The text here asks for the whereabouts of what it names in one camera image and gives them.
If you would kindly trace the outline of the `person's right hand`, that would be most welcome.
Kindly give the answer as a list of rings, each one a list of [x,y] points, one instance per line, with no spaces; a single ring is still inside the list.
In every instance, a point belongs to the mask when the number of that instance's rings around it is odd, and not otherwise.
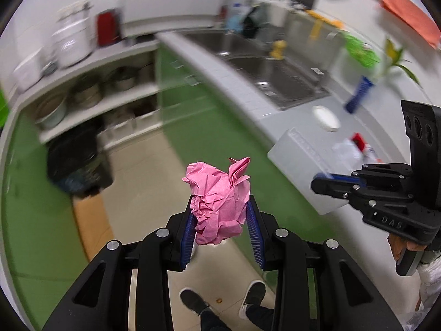
[[[419,252],[425,250],[427,247],[426,245],[417,244],[394,234],[389,234],[388,242],[395,261],[398,261],[401,258],[401,254],[406,250]]]

